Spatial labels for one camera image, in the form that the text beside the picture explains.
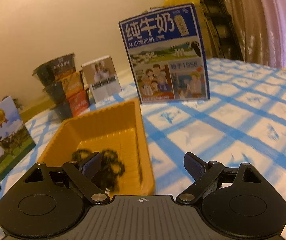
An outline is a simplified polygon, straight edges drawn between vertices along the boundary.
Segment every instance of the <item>orange label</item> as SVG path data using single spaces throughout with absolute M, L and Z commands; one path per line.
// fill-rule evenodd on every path
M 67 71 L 65 71 L 63 73 L 60 73 L 60 74 L 55 76 L 55 81 L 58 81 L 58 80 L 60 80 L 60 79 L 62 79 L 64 77 L 72 74 L 73 72 L 74 72 L 74 69 L 69 69 L 69 70 L 67 70 Z
M 70 98 L 72 95 L 83 90 L 83 84 L 81 82 L 81 75 L 79 72 L 63 78 L 61 82 L 67 98 Z
M 81 112 L 89 107 L 89 101 L 85 90 L 82 90 L 81 92 L 72 96 L 68 101 L 70 103 L 73 116 L 78 116 Z

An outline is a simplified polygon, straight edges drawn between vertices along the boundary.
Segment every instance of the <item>metal screw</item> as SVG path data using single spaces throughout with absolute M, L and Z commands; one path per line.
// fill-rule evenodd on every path
M 92 195 L 91 199 L 96 201 L 96 202 L 102 202 L 102 201 L 107 199 L 107 196 L 105 194 L 102 194 L 102 193 L 96 193 L 96 194 Z
M 179 196 L 179 199 L 184 202 L 190 202 L 194 199 L 194 196 L 190 193 L 183 193 Z

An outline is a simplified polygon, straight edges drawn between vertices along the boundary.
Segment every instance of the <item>crosshair mark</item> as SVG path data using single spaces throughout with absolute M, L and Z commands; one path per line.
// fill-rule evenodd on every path
M 140 198 L 138 201 L 140 201 L 142 204 L 144 204 L 148 200 L 146 198 Z

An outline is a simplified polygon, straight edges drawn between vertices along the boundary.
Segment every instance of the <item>red label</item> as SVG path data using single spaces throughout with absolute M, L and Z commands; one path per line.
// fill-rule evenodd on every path
M 89 107 L 89 101 L 86 91 L 82 90 L 76 95 L 69 98 L 70 108 L 73 116 L 78 116 L 81 112 Z

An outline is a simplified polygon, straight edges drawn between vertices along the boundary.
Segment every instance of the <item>curtain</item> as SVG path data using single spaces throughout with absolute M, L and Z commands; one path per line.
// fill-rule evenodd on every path
M 261 0 L 225 0 L 244 61 L 269 64 L 267 27 Z

